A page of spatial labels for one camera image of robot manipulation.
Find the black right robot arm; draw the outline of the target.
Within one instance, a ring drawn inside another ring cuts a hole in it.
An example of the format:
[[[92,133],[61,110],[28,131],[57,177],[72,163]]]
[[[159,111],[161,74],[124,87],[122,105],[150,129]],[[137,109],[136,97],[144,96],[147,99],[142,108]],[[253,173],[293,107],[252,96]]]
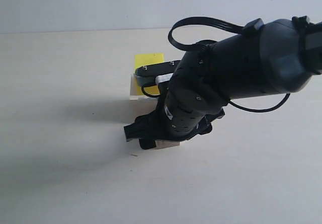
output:
[[[135,70],[144,90],[157,86],[156,108],[124,127],[127,141],[138,140],[148,150],[158,141],[182,142],[212,131],[236,99],[283,95],[286,102],[314,75],[321,74],[321,23],[307,16],[244,26],[209,17],[189,17],[174,28],[204,25],[232,33],[221,41],[182,44],[180,60],[144,65]]]

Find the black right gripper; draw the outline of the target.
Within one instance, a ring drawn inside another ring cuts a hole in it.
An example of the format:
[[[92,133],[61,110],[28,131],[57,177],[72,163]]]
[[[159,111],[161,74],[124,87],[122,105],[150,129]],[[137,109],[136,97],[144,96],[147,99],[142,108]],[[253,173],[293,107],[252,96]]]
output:
[[[212,131],[211,122],[224,116],[224,98],[205,87],[181,89],[159,85],[156,108],[123,127],[127,142],[138,139],[143,150],[156,148],[156,140],[180,142]]]

